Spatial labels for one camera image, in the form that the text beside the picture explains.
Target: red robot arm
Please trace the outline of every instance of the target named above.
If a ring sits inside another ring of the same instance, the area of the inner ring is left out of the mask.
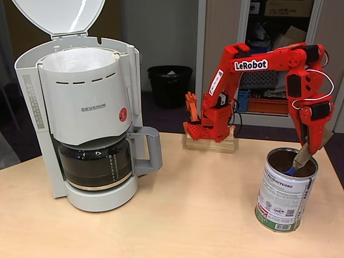
[[[200,117],[196,111],[196,96],[187,94],[187,110],[191,114],[187,133],[194,140],[203,138],[221,142],[230,133],[228,122],[233,115],[231,100],[242,73],[288,71],[286,94],[289,115],[300,143],[304,145],[308,142],[309,151],[314,154],[321,146],[325,124],[334,110],[331,97],[317,93],[324,81],[321,67],[324,54],[322,45],[307,46],[305,43],[255,55],[249,54],[249,47],[245,44],[225,47],[219,68],[208,92],[204,94]]]

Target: blue object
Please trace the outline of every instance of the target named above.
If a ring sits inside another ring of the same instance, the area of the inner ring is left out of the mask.
[[[293,176],[295,172],[296,172],[296,168],[291,167],[287,172],[282,172],[282,173],[288,176]]]
[[[239,112],[247,112],[248,110],[248,101],[249,101],[250,90],[239,90],[238,91],[238,103],[239,103]]]
[[[267,47],[250,47],[249,48],[249,53],[251,55],[266,53],[266,52],[269,52],[269,51],[271,51],[271,46],[267,46]]]

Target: blue brush handle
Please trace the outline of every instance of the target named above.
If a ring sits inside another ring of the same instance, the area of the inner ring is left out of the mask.
[[[287,172],[282,172],[282,173],[289,175],[289,176],[293,176],[295,174],[296,170],[297,170],[296,168],[291,167]]]

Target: white coffee maker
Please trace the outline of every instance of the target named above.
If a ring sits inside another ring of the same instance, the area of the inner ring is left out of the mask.
[[[123,205],[162,166],[158,131],[142,127],[139,51],[88,37],[105,0],[12,1],[52,38],[15,69],[54,198],[92,212]]]

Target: can label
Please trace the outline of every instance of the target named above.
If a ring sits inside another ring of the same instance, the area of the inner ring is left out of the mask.
[[[255,214],[267,228],[278,232],[295,230],[301,221],[314,178],[291,178],[264,169]]]

